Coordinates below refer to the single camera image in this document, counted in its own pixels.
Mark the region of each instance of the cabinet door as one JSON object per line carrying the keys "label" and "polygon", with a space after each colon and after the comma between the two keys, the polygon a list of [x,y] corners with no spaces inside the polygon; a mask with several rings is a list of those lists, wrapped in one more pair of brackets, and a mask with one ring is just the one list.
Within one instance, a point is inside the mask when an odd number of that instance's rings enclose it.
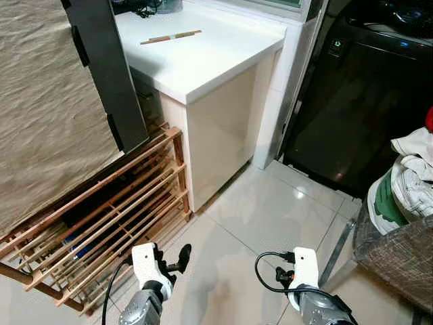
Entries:
{"label": "cabinet door", "polygon": [[148,139],[110,0],[62,0],[83,62],[89,65],[116,143],[125,153]]}

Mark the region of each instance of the white countertop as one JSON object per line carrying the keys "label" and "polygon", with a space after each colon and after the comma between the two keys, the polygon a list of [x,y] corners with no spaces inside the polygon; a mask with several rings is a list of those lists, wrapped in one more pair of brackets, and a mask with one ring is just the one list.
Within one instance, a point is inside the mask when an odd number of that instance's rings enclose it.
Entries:
{"label": "white countertop", "polygon": [[[255,21],[184,1],[183,11],[143,19],[128,12],[116,23],[133,73],[190,104],[283,47],[284,25]],[[152,37],[202,30],[194,36],[140,45]]]}

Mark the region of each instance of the red object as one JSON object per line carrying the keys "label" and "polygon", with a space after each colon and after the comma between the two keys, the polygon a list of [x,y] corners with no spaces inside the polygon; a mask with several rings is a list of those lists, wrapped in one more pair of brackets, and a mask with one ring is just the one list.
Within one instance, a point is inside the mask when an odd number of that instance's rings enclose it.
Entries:
{"label": "red object", "polygon": [[426,128],[433,132],[433,106],[430,107],[426,116]]}

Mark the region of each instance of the green fabric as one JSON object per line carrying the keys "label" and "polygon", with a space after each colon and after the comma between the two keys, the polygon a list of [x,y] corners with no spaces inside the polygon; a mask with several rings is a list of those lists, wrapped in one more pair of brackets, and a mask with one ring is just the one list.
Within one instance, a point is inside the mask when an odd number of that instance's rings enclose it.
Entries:
{"label": "green fabric", "polygon": [[379,184],[374,200],[374,209],[376,214],[382,215],[386,221],[395,222],[399,226],[408,224],[407,220],[395,204],[394,196],[392,195],[391,171],[387,172]]}

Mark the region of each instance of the white tile floor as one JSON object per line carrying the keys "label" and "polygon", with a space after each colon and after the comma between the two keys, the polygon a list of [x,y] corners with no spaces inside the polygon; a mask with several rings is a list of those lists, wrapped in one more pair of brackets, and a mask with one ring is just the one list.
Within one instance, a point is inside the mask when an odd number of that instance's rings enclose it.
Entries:
{"label": "white tile floor", "polygon": [[[164,247],[168,261],[176,260],[186,243],[193,250],[187,271],[179,275],[173,297],[164,304],[161,324],[302,325],[283,295],[258,283],[254,260],[263,251],[306,246],[317,251],[322,270],[347,219],[359,206],[358,200],[279,162],[272,162],[265,171],[248,167],[205,212],[194,217],[181,236]],[[350,253],[348,243],[337,267]],[[280,262],[268,262],[262,263],[260,271],[277,286],[273,267]],[[0,286],[3,293],[6,288],[6,295],[0,295],[0,325],[27,325],[35,320],[47,325],[100,324],[100,310],[91,318],[77,318],[71,309],[56,309],[44,295],[24,292],[8,279],[0,277]],[[108,324],[117,324],[119,310],[137,286],[131,278],[112,295]],[[354,272],[337,293],[360,325],[411,323],[411,307],[362,271]]]}

